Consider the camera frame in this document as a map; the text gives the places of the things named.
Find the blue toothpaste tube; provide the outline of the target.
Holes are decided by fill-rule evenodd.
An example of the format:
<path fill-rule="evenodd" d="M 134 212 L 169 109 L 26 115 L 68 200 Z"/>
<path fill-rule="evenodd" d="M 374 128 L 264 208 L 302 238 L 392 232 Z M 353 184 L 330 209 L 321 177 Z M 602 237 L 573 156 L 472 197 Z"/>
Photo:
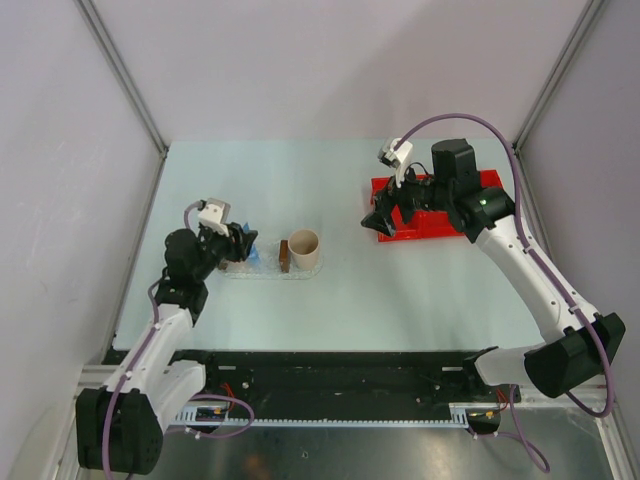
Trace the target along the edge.
<path fill-rule="evenodd" d="M 243 231 L 245 233 L 248 233 L 250 230 L 249 227 L 249 223 L 245 222 L 243 225 Z M 258 268 L 259 265 L 261 264 L 261 258 L 260 258 L 260 254 L 259 251 L 257 249 L 257 246 L 255 243 L 252 244 L 251 249 L 250 249 L 250 253 L 247 259 L 247 262 L 253 267 L 253 268 Z"/>

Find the clear acrylic toothbrush stand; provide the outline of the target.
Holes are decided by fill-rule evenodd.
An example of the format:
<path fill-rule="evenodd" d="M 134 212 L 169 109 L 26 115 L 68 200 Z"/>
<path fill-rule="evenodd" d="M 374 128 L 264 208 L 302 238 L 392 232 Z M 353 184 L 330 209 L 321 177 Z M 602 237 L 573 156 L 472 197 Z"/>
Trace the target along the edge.
<path fill-rule="evenodd" d="M 290 269 L 285 270 L 281 265 L 281 241 L 280 240 L 260 240 L 255 241 L 260 254 L 261 264 L 258 268 L 253 268 L 247 261 L 226 262 L 218 268 L 218 272 L 230 277 L 278 277 L 290 273 Z"/>

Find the red plastic organizer bin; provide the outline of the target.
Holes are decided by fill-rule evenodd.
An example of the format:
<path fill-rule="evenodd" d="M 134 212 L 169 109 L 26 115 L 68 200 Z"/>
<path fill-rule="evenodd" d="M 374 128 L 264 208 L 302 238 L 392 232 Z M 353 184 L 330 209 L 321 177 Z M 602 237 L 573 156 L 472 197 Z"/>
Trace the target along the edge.
<path fill-rule="evenodd" d="M 480 170 L 480 180 L 483 187 L 503 187 L 500 175 L 495 169 Z M 373 205 L 375 195 L 384 190 L 388 183 L 388 177 L 374 177 L 371 178 L 370 183 L 371 204 Z M 406 223 L 402 219 L 398 206 L 395 206 L 391 212 L 391 219 L 396 227 L 395 235 L 389 237 L 377 233 L 378 243 L 463 236 L 450 224 L 446 212 L 418 211 L 413 215 L 411 221 Z"/>

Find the beige cup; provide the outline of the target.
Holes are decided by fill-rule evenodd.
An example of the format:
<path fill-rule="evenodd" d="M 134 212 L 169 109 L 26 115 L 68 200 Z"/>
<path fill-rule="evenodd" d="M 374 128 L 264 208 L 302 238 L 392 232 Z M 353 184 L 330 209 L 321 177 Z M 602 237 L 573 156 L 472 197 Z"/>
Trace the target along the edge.
<path fill-rule="evenodd" d="M 304 271 L 313 270 L 319 260 L 320 240 L 315 231 L 300 229 L 288 239 L 288 248 L 295 265 Z"/>

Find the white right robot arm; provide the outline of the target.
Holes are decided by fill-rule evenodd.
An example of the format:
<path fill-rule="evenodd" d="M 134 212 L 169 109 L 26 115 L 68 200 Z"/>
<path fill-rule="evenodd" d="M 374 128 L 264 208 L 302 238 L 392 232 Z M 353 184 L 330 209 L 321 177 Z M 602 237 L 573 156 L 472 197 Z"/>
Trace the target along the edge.
<path fill-rule="evenodd" d="M 551 264 L 517 218 L 511 197 L 484 182 L 466 140 L 435 143 L 431 174 L 415 173 L 412 154 L 412 144 L 399 138 L 381 147 L 379 160 L 394 173 L 373 195 L 373 210 L 362 226 L 393 237 L 396 218 L 410 224 L 420 211 L 445 213 L 452 227 L 509 280 L 543 339 L 539 345 L 491 347 L 473 356 L 471 370 L 461 376 L 463 393 L 484 401 L 497 385 L 530 384 L 557 398 L 602 374 L 602 362 L 615 357 L 626 332 L 621 318 L 598 312 Z"/>

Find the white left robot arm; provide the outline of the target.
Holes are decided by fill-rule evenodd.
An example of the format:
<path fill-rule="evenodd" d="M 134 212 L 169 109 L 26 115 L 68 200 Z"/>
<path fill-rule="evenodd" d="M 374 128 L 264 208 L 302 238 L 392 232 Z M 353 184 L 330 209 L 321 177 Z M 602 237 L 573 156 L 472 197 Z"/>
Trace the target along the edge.
<path fill-rule="evenodd" d="M 149 474 L 178 413 L 194 396 L 207 400 L 219 392 L 216 370 L 172 357 L 204 309 L 208 276 L 222 263 L 246 261 L 257 236 L 232 222 L 166 237 L 165 267 L 147 291 L 150 321 L 111 376 L 76 399 L 81 467 L 107 477 Z"/>

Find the clear oval glass tray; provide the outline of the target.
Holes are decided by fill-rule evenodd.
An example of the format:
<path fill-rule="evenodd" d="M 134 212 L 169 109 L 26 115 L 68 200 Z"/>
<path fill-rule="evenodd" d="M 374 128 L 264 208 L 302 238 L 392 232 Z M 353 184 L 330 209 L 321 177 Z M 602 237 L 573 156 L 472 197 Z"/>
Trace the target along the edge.
<path fill-rule="evenodd" d="M 223 262 L 217 271 L 228 278 L 237 280 L 309 280 L 323 268 L 324 258 L 319 254 L 312 270 L 301 269 L 288 253 L 289 270 L 280 265 L 281 239 L 257 238 L 249 257 L 242 262 Z"/>

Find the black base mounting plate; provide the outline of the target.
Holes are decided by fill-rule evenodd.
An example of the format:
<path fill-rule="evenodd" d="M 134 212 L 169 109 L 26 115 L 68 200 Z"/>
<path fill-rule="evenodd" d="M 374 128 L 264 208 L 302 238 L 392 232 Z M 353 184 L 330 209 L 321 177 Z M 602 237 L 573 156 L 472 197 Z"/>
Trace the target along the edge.
<path fill-rule="evenodd" d="M 472 351 L 248 352 L 179 350 L 206 367 L 204 390 L 234 395 L 258 419 L 433 420 L 449 404 L 496 406 L 518 389 L 487 386 Z"/>

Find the left aluminium frame post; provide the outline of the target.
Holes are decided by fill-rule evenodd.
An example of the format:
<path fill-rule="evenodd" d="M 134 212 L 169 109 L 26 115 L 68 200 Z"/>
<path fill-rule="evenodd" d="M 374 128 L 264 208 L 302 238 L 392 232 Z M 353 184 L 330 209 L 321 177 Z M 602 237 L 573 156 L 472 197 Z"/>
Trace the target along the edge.
<path fill-rule="evenodd" d="M 133 113 L 139 120 L 160 158 L 165 159 L 169 150 L 168 144 L 164 140 L 95 2 L 91 0 L 75 0 L 74 4 L 93 36 L 107 66 L 120 86 L 125 99 L 131 106 Z"/>

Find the aluminium frame post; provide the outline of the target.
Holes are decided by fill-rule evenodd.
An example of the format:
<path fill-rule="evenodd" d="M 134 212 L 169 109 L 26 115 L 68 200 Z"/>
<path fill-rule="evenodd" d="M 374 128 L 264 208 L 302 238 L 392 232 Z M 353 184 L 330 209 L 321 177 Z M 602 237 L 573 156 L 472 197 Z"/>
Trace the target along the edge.
<path fill-rule="evenodd" d="M 608 5 L 609 1 L 606 0 L 589 0 L 586 2 L 558 57 L 554 61 L 542 89 L 536 96 L 514 138 L 512 146 L 516 152 L 523 149 L 533 130 L 541 121 L 557 90 L 586 45 Z"/>
<path fill-rule="evenodd" d="M 160 158 L 165 159 L 169 150 L 168 144 L 164 140 L 95 2 L 91 0 L 75 0 L 74 4 L 93 36 L 107 66 L 120 86 L 125 99 L 131 106 L 133 113 L 139 120 Z"/>

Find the right aluminium frame post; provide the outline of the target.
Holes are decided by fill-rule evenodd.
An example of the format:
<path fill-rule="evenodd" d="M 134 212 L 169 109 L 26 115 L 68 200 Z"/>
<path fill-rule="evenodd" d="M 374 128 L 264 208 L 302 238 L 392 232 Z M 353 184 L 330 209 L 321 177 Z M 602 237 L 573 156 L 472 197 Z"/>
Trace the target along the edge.
<path fill-rule="evenodd" d="M 586 45 L 608 5 L 609 1 L 606 0 L 589 0 L 586 2 L 558 57 L 554 61 L 542 89 L 536 96 L 514 138 L 512 146 L 516 152 L 523 149 L 533 130 L 541 121 L 557 90 Z"/>

